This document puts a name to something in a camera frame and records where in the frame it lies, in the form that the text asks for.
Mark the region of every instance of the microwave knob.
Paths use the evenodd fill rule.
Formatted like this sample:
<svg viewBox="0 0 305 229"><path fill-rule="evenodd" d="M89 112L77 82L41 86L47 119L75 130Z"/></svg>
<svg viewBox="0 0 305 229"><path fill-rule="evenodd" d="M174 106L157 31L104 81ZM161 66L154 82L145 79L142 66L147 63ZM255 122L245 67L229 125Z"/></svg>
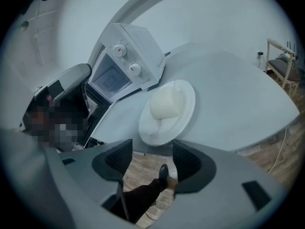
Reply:
<svg viewBox="0 0 305 229"><path fill-rule="evenodd" d="M124 57L126 55L126 53L127 53L127 48L123 44L116 45L113 48L113 54L117 58Z"/></svg>
<svg viewBox="0 0 305 229"><path fill-rule="evenodd" d="M142 72L142 67L138 63L133 63L128 71L132 76L138 76Z"/></svg>

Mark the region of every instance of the plate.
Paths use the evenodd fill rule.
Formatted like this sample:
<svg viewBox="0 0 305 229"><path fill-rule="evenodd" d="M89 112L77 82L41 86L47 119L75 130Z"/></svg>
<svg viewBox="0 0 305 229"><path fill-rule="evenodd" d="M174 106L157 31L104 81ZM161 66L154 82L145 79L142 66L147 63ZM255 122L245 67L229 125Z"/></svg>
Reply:
<svg viewBox="0 0 305 229"><path fill-rule="evenodd" d="M169 82L159 89L174 86L182 95L182 114L178 117L155 120L150 110L150 100L146 103L139 121L139 134L144 143L161 146L174 140L190 122L195 108L195 91L184 80Z"/></svg>

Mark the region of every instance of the shoe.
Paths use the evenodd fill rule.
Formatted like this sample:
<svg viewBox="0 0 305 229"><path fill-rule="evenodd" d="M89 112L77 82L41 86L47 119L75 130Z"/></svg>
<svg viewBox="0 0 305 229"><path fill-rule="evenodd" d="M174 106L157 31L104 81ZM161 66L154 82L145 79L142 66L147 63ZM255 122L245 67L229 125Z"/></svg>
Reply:
<svg viewBox="0 0 305 229"><path fill-rule="evenodd" d="M166 164L163 164L159 171L159 180L163 186L163 190L167 189L167 177L169 175L168 167Z"/></svg>

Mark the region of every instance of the wooden floor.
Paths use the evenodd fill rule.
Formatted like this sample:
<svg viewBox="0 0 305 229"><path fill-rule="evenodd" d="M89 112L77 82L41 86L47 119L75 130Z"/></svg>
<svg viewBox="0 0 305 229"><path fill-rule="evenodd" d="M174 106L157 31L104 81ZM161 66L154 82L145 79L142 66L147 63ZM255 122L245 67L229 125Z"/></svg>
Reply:
<svg viewBox="0 0 305 229"><path fill-rule="evenodd" d="M271 175L287 188L291 188L293 185L294 180L298 175L299 168L303 163L304 145L302 144L304 144L303 138L305 136L304 89L299 88L292 100L299 109L300 115L287 127L282 151L275 167L271 171ZM269 171L278 155L284 135L285 128L267 140L264 140L257 145L235 151L235 153L250 159L265 171ZM130 191L140 185L148 185L153 179L158 177L159 169L162 164L167 164L170 175L174 178L177 177L177 171L172 160L155 156L133 154L132 162L123 179L124 190ZM156 200L156 204L148 209L147 215L144 214L142 216L137 225L141 228L146 228L153 224L154 220L157 220L172 202L173 190L166 189L160 194Z"/></svg>

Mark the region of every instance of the dark seat cushion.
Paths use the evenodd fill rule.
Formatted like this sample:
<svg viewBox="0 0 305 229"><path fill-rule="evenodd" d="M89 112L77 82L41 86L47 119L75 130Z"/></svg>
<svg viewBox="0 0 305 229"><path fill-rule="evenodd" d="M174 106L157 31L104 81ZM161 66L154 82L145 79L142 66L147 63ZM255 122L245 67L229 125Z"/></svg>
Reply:
<svg viewBox="0 0 305 229"><path fill-rule="evenodd" d="M274 67L283 77L286 75L288 64L282 60L269 60L269 64ZM301 80L300 76L294 70L290 70L289 76L287 78L289 81L298 82Z"/></svg>

